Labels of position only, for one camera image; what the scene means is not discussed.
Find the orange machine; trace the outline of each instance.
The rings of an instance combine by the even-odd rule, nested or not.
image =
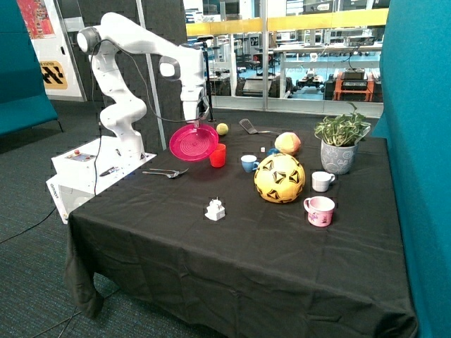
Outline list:
[[[374,79],[371,73],[339,72],[335,81],[334,100],[372,102]]]

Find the black spatula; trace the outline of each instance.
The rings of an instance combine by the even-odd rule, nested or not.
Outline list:
[[[265,130],[263,132],[257,131],[255,127],[252,125],[251,121],[249,121],[247,118],[243,118],[240,121],[240,125],[243,127],[244,130],[246,130],[249,134],[266,134],[268,132],[272,132],[270,130]],[[280,135],[279,132],[272,132],[273,134]]]

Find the pink plate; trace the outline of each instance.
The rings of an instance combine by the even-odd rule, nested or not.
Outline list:
[[[218,141],[218,133],[209,125],[186,125],[172,135],[169,149],[180,160],[195,162],[209,157]]]

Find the plant pot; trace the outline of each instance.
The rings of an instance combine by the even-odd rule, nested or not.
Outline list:
[[[321,163],[324,170],[335,175],[350,171],[358,146],[331,146],[321,140]]]

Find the pink cup with pattern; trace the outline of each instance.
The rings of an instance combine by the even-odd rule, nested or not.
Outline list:
[[[309,222],[316,227],[327,227],[332,222],[335,203],[324,196],[304,200],[304,208],[309,213]]]

